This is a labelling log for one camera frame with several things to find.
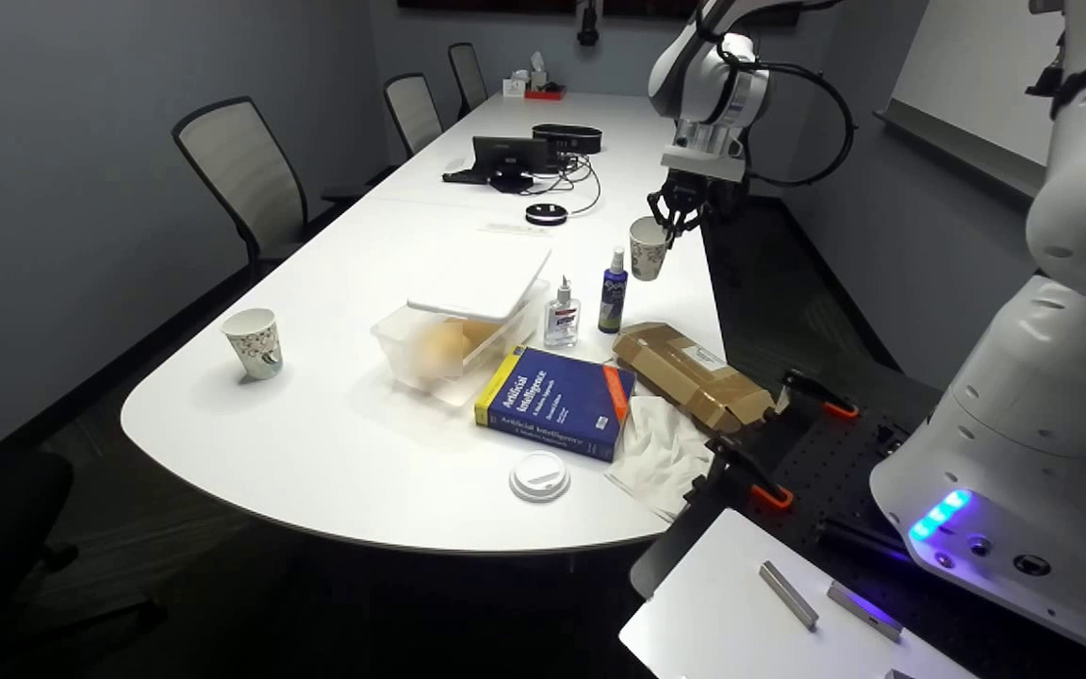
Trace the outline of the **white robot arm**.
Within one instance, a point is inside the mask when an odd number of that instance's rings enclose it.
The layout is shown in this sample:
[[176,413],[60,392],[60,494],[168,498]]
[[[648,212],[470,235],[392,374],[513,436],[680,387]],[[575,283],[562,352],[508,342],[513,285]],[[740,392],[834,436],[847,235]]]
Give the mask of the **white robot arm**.
[[978,0],[1056,31],[1043,170],[1012,198],[867,124],[935,4],[964,0],[699,0],[648,71],[656,208],[694,231],[712,191],[779,198],[896,363],[947,354],[867,494],[920,568],[1086,644],[1086,0]]

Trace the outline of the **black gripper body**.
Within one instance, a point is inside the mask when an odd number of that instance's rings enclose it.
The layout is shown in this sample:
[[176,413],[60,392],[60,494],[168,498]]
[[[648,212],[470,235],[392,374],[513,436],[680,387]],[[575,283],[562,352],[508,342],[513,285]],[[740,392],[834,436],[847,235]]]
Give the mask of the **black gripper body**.
[[666,221],[671,221],[666,235],[680,235],[680,212],[690,212],[699,203],[702,203],[702,214],[707,221],[715,214],[712,190],[715,190],[712,178],[671,170],[665,178],[665,185],[656,190],[665,195],[665,212],[666,212]]

